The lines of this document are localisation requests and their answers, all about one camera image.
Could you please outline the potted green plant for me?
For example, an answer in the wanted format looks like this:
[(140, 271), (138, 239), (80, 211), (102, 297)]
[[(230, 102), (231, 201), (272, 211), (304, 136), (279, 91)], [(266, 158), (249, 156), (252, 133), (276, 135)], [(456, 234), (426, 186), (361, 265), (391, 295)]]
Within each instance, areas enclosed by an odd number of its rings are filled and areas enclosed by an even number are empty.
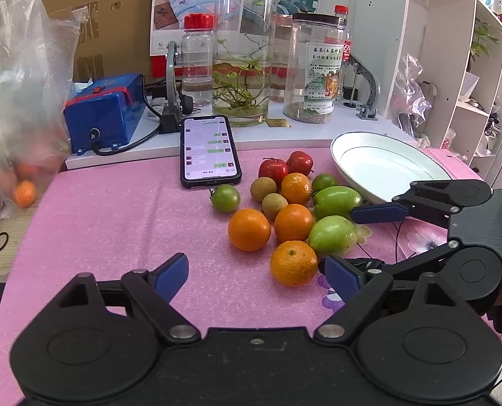
[(495, 32), (495, 29), (487, 22), (481, 21), (479, 18), (475, 19), (473, 36), (466, 65), (467, 72), (472, 70), (472, 64), (475, 62), (477, 57), (482, 55), (490, 57), (488, 45), (499, 43), (499, 38), (495, 35)]

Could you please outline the green fruit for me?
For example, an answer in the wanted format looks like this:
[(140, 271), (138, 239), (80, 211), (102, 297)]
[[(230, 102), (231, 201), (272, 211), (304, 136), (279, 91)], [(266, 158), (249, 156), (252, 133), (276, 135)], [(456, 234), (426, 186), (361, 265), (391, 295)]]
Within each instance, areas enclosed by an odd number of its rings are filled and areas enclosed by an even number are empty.
[(350, 218), (350, 213), (363, 203), (362, 196), (347, 186), (331, 186), (313, 196), (314, 214), (318, 219), (326, 216)]
[(357, 231), (343, 216), (326, 216), (310, 230), (308, 244), (318, 256), (344, 255), (357, 243)]

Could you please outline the orange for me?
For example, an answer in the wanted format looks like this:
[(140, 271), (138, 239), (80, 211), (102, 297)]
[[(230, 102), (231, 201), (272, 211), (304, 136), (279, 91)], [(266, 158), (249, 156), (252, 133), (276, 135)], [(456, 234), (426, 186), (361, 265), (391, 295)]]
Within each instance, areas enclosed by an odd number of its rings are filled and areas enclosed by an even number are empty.
[(302, 173), (290, 173), (283, 179), (280, 193), (288, 203), (306, 205), (311, 196), (311, 181)]
[(37, 188), (32, 181), (19, 182), (13, 191), (14, 202), (20, 208), (29, 208), (37, 198)]
[(292, 203), (275, 218), (274, 230), (278, 242), (306, 241), (313, 227), (313, 216), (304, 205)]
[(272, 253), (270, 274), (282, 286), (305, 286), (318, 272), (314, 250), (304, 241), (286, 241)]
[(238, 210), (229, 221), (230, 243), (243, 252), (262, 249), (271, 236), (271, 225), (266, 217), (255, 209)]

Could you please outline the black smartphone lit screen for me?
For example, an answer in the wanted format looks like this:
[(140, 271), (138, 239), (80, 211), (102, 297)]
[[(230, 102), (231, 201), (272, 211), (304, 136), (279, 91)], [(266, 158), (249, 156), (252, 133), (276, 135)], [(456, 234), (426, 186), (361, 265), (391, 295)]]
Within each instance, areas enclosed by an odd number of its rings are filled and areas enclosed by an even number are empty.
[(187, 117), (180, 131), (180, 181), (185, 188), (241, 181), (243, 172), (226, 116)]

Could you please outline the blue power supply box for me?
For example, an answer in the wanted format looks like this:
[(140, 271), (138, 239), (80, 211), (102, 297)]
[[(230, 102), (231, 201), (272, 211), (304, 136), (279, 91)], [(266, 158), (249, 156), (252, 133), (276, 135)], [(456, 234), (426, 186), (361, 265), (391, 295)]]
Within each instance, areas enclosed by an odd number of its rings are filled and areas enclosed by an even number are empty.
[(116, 150), (131, 142), (144, 113), (144, 78), (128, 73), (95, 81), (64, 106), (72, 152)]

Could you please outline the gold foil card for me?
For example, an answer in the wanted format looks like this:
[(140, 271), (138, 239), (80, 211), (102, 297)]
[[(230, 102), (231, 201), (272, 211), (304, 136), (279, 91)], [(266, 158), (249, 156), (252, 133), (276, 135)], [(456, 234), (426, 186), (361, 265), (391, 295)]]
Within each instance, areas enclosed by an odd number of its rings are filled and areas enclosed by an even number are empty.
[(267, 118), (265, 124), (270, 128), (290, 128), (291, 124), (284, 118)]

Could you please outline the red apple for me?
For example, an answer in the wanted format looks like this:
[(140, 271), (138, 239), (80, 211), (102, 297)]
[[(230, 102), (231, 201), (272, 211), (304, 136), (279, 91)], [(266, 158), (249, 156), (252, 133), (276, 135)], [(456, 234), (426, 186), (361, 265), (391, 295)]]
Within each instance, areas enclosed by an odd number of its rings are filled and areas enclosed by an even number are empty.
[(294, 151), (286, 160), (289, 173), (300, 173), (308, 176), (312, 172), (313, 158), (304, 151)]
[(267, 177), (281, 186), (284, 178), (289, 174), (287, 163), (283, 159), (264, 158), (258, 170), (258, 177)]

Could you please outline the red apple left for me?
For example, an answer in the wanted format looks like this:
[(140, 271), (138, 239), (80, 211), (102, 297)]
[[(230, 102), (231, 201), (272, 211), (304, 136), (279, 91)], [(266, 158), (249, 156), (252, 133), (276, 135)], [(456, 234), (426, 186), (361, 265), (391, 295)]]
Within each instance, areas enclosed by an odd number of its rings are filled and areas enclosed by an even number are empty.
[(287, 163), (283, 159), (264, 158), (258, 170), (258, 177), (267, 177), (281, 186), (284, 178), (289, 174)]

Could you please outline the clear jar with label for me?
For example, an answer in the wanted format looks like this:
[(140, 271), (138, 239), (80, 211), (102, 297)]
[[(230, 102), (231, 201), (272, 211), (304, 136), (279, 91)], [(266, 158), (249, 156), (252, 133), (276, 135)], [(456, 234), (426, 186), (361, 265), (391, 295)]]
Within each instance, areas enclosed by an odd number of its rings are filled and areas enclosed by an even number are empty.
[(342, 55), (339, 18), (317, 13), (292, 16), (283, 107), (286, 117), (315, 125), (331, 121)]

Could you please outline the clear plastic bag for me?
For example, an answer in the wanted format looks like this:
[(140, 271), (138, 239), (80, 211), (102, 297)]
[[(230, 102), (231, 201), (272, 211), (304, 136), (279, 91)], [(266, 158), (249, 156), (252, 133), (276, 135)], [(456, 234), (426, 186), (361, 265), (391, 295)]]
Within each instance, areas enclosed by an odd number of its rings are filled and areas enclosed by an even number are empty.
[(27, 208), (70, 155), (64, 106), (74, 94), (76, 19), (42, 0), (0, 0), (0, 219)]

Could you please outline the orange front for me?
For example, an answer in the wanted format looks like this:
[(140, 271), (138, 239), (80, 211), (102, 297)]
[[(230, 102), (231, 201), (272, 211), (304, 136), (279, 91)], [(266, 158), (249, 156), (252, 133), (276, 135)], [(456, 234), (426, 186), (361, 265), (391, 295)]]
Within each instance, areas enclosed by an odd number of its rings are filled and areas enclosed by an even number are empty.
[(270, 274), (282, 286), (305, 286), (318, 272), (314, 250), (304, 241), (286, 241), (272, 253)]

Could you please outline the cola bottle red cap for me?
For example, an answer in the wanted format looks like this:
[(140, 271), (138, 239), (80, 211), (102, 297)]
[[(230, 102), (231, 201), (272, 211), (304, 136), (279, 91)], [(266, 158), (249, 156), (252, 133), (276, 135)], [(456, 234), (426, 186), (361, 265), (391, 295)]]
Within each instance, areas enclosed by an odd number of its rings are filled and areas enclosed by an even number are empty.
[(343, 55), (342, 55), (342, 65), (339, 75), (338, 93), (336, 100), (338, 102), (343, 98), (343, 85), (345, 81), (346, 71), (348, 70), (348, 61), (351, 53), (352, 41), (350, 38), (350, 30), (348, 27), (348, 16), (349, 7), (346, 5), (336, 5), (334, 7), (334, 14), (340, 19), (340, 26), (342, 30), (342, 45), (343, 45)]

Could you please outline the tall glass plant vase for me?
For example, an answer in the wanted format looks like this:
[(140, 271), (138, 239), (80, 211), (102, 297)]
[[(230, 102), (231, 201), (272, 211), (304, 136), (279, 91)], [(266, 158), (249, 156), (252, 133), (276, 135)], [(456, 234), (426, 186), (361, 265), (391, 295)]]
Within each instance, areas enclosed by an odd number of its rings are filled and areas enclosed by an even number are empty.
[(215, 0), (212, 110), (233, 127), (268, 114), (277, 0)]

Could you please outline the pink foam table mat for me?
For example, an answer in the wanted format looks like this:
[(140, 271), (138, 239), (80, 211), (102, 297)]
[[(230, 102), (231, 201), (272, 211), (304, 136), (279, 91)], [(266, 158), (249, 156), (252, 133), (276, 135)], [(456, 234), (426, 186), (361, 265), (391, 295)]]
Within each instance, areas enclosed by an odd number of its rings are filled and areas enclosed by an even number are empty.
[(201, 331), (314, 328), (342, 306), (322, 278), (298, 289), (279, 285), (269, 272), (275, 243), (244, 253), (229, 242), (227, 225), (207, 191), (181, 186), (178, 158), (59, 174), (29, 224), (0, 304), (0, 405), (21, 397), (8, 363), (14, 340), (81, 272), (118, 279), (182, 252), (189, 279), (173, 306)]

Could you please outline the green tomato with stem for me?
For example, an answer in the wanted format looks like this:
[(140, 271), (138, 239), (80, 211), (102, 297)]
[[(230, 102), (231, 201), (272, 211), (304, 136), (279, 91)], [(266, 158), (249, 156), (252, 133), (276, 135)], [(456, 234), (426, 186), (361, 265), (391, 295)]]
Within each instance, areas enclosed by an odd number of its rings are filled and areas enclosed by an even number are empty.
[(218, 213), (233, 213), (241, 202), (241, 196), (233, 185), (224, 184), (211, 190), (211, 203)]

